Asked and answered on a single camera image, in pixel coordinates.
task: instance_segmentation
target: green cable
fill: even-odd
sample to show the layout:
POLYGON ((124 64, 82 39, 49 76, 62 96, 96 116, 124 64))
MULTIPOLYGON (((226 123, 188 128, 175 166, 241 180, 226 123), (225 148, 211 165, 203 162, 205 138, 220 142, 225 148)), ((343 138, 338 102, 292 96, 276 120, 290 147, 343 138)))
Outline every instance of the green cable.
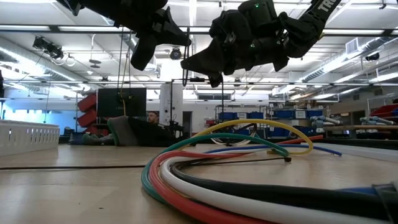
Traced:
MULTIPOLYGON (((276 152, 278 152, 281 156, 283 157, 287 157, 289 155, 289 152, 284 149, 283 147, 280 147, 272 142, 260 139, 260 138, 254 138, 251 136, 246 136, 246 135, 242 135, 242 134, 229 134, 229 133, 218 133, 218 134, 207 134, 207 135, 203 135, 203 136, 198 136, 198 137, 193 137, 190 139, 186 139, 184 141, 181 141, 179 143, 176 143, 170 147, 168 147, 167 149, 165 149, 164 151, 162 151, 160 154, 161 155, 163 153, 166 152, 170 152, 176 149, 179 149, 183 146, 189 145, 191 143, 195 143, 201 140, 206 140, 206 139, 212 139, 212 138, 233 138, 233 139, 243 139, 243 140, 250 140, 256 143, 260 143, 260 144, 264 144, 266 146, 269 146, 271 148, 274 148, 274 150, 276 152)), ((151 182, 149 181, 149 168, 150 165, 152 164, 152 162, 154 161, 154 159, 157 157, 155 156, 154 158, 152 158, 147 165, 145 166, 144 170, 142 171, 141 174, 141 183, 142 186, 144 188, 144 190, 154 199, 167 204, 167 202, 156 192, 156 190, 153 188, 151 182)))

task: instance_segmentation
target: security camera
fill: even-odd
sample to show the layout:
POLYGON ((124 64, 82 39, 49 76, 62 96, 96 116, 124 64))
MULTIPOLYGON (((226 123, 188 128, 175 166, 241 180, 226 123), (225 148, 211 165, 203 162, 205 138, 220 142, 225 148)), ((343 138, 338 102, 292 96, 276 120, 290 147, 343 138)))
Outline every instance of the security camera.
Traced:
POLYGON ((179 47, 174 47, 172 52, 170 53, 170 58, 172 60, 178 60, 182 56, 180 48, 179 47))

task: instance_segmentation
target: white cable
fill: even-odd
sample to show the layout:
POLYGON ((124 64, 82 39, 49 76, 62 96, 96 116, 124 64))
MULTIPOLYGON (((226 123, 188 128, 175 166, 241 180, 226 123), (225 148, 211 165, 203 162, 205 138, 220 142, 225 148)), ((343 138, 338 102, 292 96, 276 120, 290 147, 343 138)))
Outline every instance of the white cable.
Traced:
POLYGON ((170 166, 176 162, 190 161, 198 158, 173 157, 164 161, 161 165, 161 177, 171 187, 192 198, 200 200, 223 210, 238 213, 241 215, 267 220, 276 223, 289 224, 388 224, 384 220, 372 218, 356 217, 339 213, 312 210, 307 208, 293 207, 276 203, 262 202, 248 198, 237 197, 223 194, 213 190, 208 190, 188 182, 185 182, 170 171, 170 166))
MULTIPOLYGON (((256 132, 253 131, 253 133, 251 133, 250 137, 254 137, 256 135, 256 132)), ((226 143, 221 142, 221 140, 219 138, 212 138, 211 139, 214 143, 216 143, 219 146, 225 146, 226 143)), ((241 142, 237 142, 237 143, 233 143, 231 144, 231 146, 236 147, 236 146, 244 146, 247 145, 251 142, 251 140, 243 140, 241 142)))

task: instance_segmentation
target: ceiling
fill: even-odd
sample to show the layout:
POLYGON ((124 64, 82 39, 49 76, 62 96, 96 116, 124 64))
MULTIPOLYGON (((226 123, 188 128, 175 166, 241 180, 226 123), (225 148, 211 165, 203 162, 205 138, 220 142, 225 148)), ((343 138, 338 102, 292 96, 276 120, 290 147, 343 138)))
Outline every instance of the ceiling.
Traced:
MULTIPOLYGON (((70 11, 63 8, 53 0, 0 0, 0 21, 2 24, 37 24, 37 25, 79 25, 79 26, 97 26, 107 25, 104 19, 97 13, 84 9, 80 11, 77 17, 70 11)), ((277 13, 286 12, 290 17, 298 18, 301 16, 311 0, 275 0, 275 9, 277 13)), ((342 0, 341 6, 346 3, 352 4, 344 8, 341 12, 338 10, 338 16, 331 16, 326 28, 356 28, 356 29, 387 29, 396 28, 398 21, 398 5, 396 0, 385 0, 387 7, 379 10, 381 0, 342 0)), ((179 26, 210 26, 214 18, 220 15, 222 10, 237 9, 240 0, 228 1, 219 7, 218 1, 207 0, 170 0, 168 5, 174 21, 179 26)), ((45 37, 47 40, 62 46, 64 52, 75 58, 76 64, 69 67, 66 64, 63 68, 81 76, 87 80, 100 80, 102 77, 109 77, 110 80, 117 80, 119 73, 124 73, 126 64, 127 45, 121 44, 121 38, 117 34, 35 34, 35 33, 10 33, 0 32, 0 37, 7 39, 28 51, 41 55, 32 47, 36 36, 45 37), (101 68, 90 68, 89 59, 102 61, 101 68)), ((254 67, 251 71, 245 72, 238 70, 233 75, 226 77, 228 80, 240 78, 242 81, 262 82, 283 81, 294 82, 293 73, 303 73, 322 64, 324 60, 332 55, 345 50, 345 43, 352 40, 353 37, 324 37, 303 57, 303 59, 292 58, 289 65, 279 72, 275 72, 272 65, 261 65, 254 67)), ((194 35, 194 52, 205 49, 211 42, 208 35, 194 35)), ((162 67, 161 76, 157 78, 154 72, 142 72, 128 67, 127 61, 127 80, 129 72, 131 80, 162 80, 169 81, 171 78, 180 78, 182 74, 178 62, 172 62, 169 59, 171 45, 160 45, 156 49, 155 56, 157 64, 162 67)), ((393 57, 397 52, 396 43, 392 43, 388 49, 382 51, 380 62, 393 57)), ((370 62, 365 62, 365 66, 370 66, 370 62)), ((353 60, 351 63, 340 67, 337 71, 343 75, 352 74, 361 69, 360 60, 353 60)), ((274 86, 256 86, 255 89, 272 89, 274 86)))

